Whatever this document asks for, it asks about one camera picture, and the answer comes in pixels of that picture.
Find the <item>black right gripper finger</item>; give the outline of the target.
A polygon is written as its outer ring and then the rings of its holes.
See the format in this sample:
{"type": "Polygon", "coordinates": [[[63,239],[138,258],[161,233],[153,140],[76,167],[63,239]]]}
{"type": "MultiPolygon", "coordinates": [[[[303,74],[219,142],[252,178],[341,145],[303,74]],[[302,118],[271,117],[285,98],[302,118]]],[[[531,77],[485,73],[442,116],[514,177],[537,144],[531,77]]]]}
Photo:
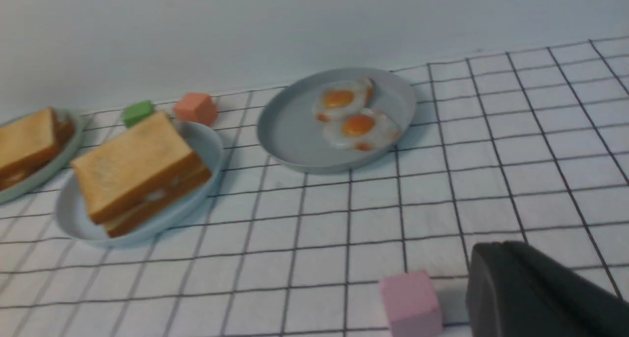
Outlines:
{"type": "Polygon", "coordinates": [[[629,306],[533,246],[477,243],[466,306],[475,337],[626,337],[629,306]]]}

